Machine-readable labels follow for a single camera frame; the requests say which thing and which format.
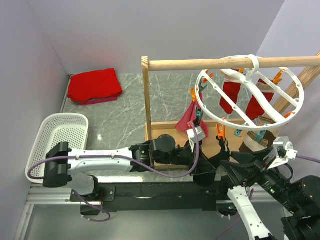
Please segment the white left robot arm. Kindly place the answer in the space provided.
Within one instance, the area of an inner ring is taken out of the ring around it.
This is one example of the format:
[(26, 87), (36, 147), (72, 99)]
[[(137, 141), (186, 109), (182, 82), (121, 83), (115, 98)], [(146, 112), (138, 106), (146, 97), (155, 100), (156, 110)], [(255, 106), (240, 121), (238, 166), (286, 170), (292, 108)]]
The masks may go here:
[(175, 139), (163, 134), (157, 139), (118, 150), (85, 151), (71, 149), (68, 142), (59, 142), (45, 156), (42, 185), (45, 188), (67, 186), (88, 201), (100, 195), (98, 180), (86, 172), (106, 170), (121, 172), (152, 171), (155, 164), (187, 166), (193, 181), (209, 187), (215, 180), (217, 164), (209, 160), (196, 144), (176, 145)]

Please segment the cream brown striped sock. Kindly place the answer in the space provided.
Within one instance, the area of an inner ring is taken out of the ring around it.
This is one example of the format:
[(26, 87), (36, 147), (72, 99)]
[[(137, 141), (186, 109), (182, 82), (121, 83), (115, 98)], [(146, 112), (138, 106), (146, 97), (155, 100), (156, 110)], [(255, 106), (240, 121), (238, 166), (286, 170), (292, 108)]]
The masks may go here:
[(270, 147), (269, 141), (267, 139), (262, 139), (259, 142), (256, 140), (256, 134), (253, 131), (249, 131), (242, 144), (239, 147), (241, 153), (253, 153), (259, 152)]

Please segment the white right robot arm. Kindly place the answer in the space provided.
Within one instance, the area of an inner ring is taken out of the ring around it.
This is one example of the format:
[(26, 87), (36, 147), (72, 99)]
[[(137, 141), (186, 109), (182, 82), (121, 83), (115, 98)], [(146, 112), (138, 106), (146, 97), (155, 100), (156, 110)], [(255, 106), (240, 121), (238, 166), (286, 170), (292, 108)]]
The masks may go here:
[(288, 212), (281, 219), (286, 240), (320, 238), (320, 178), (307, 175), (291, 182), (278, 169), (295, 159), (296, 153), (293, 149), (269, 147), (254, 153), (234, 152), (231, 156), (235, 162), (220, 161), (228, 182), (219, 187), (219, 193), (232, 201), (251, 240), (272, 240), (274, 236), (250, 203), (248, 188), (257, 190), (253, 202), (278, 203)]

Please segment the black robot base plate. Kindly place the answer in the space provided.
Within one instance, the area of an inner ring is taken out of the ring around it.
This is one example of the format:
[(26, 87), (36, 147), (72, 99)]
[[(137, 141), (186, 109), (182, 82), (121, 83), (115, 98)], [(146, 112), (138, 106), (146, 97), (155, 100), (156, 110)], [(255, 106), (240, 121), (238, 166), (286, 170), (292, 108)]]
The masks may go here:
[(220, 182), (203, 187), (187, 182), (129, 182), (100, 183), (95, 193), (77, 196), (73, 190), (72, 203), (82, 203), (81, 213), (98, 215), (86, 202), (110, 213), (119, 211), (202, 210), (215, 211), (225, 217), (238, 212), (227, 196), (228, 189)]

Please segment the black striped sock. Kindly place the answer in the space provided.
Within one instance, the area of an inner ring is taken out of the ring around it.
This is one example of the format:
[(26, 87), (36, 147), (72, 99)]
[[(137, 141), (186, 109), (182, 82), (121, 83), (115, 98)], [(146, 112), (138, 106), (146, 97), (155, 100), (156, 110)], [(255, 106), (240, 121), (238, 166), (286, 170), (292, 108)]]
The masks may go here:
[(220, 152), (209, 158), (207, 161), (215, 168), (218, 168), (221, 165), (221, 161), (230, 161), (232, 152), (230, 151), (227, 139), (217, 136), (216, 140), (218, 141), (218, 145), (220, 146)]

